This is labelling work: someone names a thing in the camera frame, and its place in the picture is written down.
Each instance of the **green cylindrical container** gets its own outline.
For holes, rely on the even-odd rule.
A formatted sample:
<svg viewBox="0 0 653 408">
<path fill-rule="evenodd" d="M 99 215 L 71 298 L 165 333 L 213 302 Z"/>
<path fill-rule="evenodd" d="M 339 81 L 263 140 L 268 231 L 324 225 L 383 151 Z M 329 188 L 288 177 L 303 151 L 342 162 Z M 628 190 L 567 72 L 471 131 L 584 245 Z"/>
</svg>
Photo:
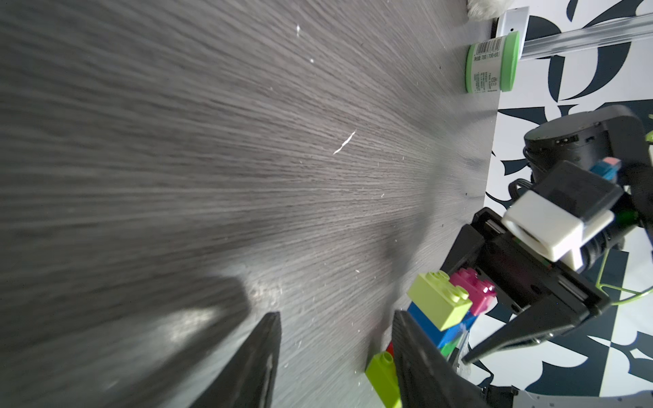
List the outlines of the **green cylindrical container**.
<svg viewBox="0 0 653 408">
<path fill-rule="evenodd" d="M 512 91 L 519 60 L 519 32 L 472 44 L 467 52 L 467 92 Z"/>
</svg>

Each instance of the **blue lego brick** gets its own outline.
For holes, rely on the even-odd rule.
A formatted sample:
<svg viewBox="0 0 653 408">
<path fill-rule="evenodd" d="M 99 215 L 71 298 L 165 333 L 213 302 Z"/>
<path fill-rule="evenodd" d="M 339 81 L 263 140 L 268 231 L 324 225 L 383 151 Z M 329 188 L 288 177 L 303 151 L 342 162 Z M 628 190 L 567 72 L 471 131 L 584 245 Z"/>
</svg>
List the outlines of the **blue lego brick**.
<svg viewBox="0 0 653 408">
<path fill-rule="evenodd" d="M 616 173 L 621 168 L 621 162 L 614 157 L 606 157 L 603 160 L 598 161 L 590 171 L 594 174 L 605 178 L 606 180 L 613 180 L 616 177 Z"/>
<path fill-rule="evenodd" d="M 474 325 L 474 322 L 476 322 L 476 319 L 478 319 L 478 316 L 474 316 L 471 313 L 467 313 L 467 315 L 462 319 L 462 322 L 460 322 L 461 326 L 464 326 L 465 330 L 468 332 L 471 330 L 471 327 Z"/>
<path fill-rule="evenodd" d="M 439 331 L 435 324 L 428 320 L 428 317 L 417 307 L 416 304 L 410 303 L 408 313 L 415 319 L 417 324 L 424 330 L 424 333 L 433 342 L 438 349 L 452 342 L 460 332 L 460 324 L 456 324 L 446 330 Z"/>
<path fill-rule="evenodd" d="M 461 332 L 469 330 L 478 317 L 471 313 L 467 313 L 467 315 L 462 319 L 462 322 L 446 330 L 440 331 L 435 324 L 428 320 L 428 317 L 426 317 L 416 304 L 410 303 L 408 313 L 410 313 L 413 319 L 415 319 L 415 322 L 417 322 L 424 333 L 426 333 L 426 336 L 438 349 L 442 349 L 448 343 L 454 341 L 456 336 Z"/>
</svg>

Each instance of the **green lid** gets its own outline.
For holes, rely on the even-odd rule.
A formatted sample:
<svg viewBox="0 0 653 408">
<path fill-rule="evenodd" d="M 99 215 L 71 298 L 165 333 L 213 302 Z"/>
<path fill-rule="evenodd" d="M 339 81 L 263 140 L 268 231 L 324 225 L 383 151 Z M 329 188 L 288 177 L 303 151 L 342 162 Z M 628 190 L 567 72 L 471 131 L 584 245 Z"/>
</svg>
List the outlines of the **green lid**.
<svg viewBox="0 0 653 408">
<path fill-rule="evenodd" d="M 515 73 L 517 71 L 517 61 L 519 60 L 519 31 L 508 34 L 503 45 L 503 55 L 501 59 L 501 80 L 499 88 L 503 92 L 512 91 L 515 84 Z"/>
</svg>

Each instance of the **black cable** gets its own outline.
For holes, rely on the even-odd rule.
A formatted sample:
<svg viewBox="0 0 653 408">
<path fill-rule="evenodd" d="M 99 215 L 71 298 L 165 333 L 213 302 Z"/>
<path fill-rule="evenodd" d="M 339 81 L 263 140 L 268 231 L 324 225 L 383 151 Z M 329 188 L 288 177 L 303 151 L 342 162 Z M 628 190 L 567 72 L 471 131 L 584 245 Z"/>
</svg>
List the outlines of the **black cable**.
<svg viewBox="0 0 653 408">
<path fill-rule="evenodd" d="M 533 188 L 533 183 L 523 178 L 518 178 L 517 180 L 511 182 L 508 185 L 508 194 L 510 194 L 510 198 L 512 198 L 513 201 L 517 201 L 517 199 L 520 197 L 519 193 L 517 192 L 517 186 L 530 190 Z"/>
</svg>

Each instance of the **white fluffy object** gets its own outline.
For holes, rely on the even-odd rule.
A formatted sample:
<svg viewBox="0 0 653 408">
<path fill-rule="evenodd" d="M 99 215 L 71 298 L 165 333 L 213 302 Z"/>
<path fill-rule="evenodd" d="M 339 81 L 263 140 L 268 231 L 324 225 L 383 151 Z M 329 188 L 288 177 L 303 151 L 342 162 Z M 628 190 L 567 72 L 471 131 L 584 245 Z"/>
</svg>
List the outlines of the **white fluffy object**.
<svg viewBox="0 0 653 408">
<path fill-rule="evenodd" d="M 468 0 L 467 15 L 470 20 L 491 20 L 501 16 L 513 4 L 513 0 Z"/>
</svg>

